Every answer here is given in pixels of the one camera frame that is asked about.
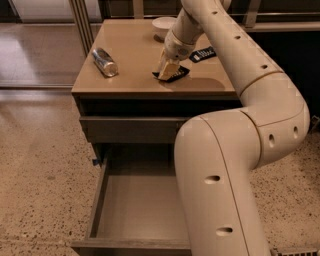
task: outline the tabletop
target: tabletop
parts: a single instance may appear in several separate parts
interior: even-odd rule
[[[196,50],[210,46],[202,35]],[[92,50],[101,47],[117,63],[119,74],[105,78],[96,65]],[[105,20],[97,34],[90,54],[73,86],[73,95],[235,95],[234,88],[218,57],[200,63],[189,59],[180,62],[190,73],[172,83],[157,80],[156,70],[163,42],[157,39],[152,20],[127,19]]]

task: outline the tile floor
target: tile floor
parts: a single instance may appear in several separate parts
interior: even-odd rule
[[[84,61],[73,25],[0,23],[0,39],[0,85],[72,85]]]
[[[0,83],[72,84],[83,62],[72,26],[0,24],[0,39]],[[99,176],[78,118],[70,92],[0,91],[0,256],[76,255]],[[319,132],[250,179],[271,247],[320,248]]]

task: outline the small white dish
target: small white dish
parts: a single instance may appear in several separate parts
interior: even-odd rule
[[[152,21],[153,32],[161,40],[164,40],[169,29],[176,22],[177,18],[173,17],[160,17]]]

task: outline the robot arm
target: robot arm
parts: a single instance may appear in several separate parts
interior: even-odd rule
[[[244,106],[194,117],[177,135],[176,174],[192,254],[270,255],[248,172],[303,141],[307,105],[219,0],[182,0],[182,5],[165,39],[159,78],[170,77],[205,33]]]

